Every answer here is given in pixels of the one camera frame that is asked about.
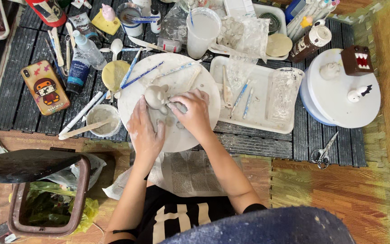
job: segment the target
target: phone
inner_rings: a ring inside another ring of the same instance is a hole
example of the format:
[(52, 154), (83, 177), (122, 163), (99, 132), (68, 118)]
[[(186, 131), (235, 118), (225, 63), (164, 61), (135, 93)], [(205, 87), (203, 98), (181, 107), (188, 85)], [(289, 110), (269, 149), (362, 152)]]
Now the phone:
[(49, 116), (70, 106), (70, 100), (68, 100), (47, 60), (24, 67), (20, 73), (44, 116)]

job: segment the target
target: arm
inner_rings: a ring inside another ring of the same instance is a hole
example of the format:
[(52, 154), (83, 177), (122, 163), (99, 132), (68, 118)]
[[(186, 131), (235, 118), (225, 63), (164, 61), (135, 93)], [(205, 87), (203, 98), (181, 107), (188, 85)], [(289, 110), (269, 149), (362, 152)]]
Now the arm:
[(175, 104), (168, 104), (177, 119), (195, 136), (206, 151), (214, 173), (235, 211), (241, 214), (251, 204), (263, 204), (249, 180), (211, 130), (208, 94), (195, 89), (181, 96), (171, 97), (169, 100), (180, 102), (188, 109), (186, 113), (182, 113)]
[(154, 132), (144, 96), (133, 109), (126, 127), (135, 148), (136, 158), (123, 194), (109, 220), (104, 243), (120, 239), (136, 239), (127, 232), (113, 234), (113, 230), (135, 229), (141, 222), (147, 185), (145, 178), (150, 173), (165, 142), (165, 125), (158, 120), (158, 132)]

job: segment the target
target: black t-shirt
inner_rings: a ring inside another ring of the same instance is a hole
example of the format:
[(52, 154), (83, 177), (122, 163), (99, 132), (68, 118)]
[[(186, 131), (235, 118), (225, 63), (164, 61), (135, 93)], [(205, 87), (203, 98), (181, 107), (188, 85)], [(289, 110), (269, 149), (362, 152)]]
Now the black t-shirt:
[[(247, 207), (244, 213), (266, 209), (261, 204)], [(235, 215), (228, 197), (178, 197), (158, 186), (147, 187), (144, 213), (135, 230), (122, 230), (137, 240), (121, 239), (111, 244), (156, 244), (193, 226)]]

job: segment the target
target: pink pig figurine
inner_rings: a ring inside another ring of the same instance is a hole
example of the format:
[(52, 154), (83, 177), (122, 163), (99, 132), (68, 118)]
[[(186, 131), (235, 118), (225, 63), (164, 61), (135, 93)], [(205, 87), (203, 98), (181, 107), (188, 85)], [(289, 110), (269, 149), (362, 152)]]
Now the pink pig figurine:
[(114, 21), (115, 11), (111, 6), (102, 3), (102, 15), (106, 21)]

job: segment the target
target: scissors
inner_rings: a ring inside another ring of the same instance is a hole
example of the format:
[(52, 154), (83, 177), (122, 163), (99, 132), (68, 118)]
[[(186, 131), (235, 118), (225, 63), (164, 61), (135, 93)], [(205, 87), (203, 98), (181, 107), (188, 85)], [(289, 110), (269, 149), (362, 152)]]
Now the scissors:
[(311, 153), (310, 161), (312, 163), (316, 163), (319, 169), (325, 169), (329, 166), (328, 151), (332, 146), (333, 142), (335, 141), (337, 135), (338, 132), (335, 133), (335, 135), (332, 137), (332, 139), (329, 141), (328, 145), (324, 149), (316, 149)]

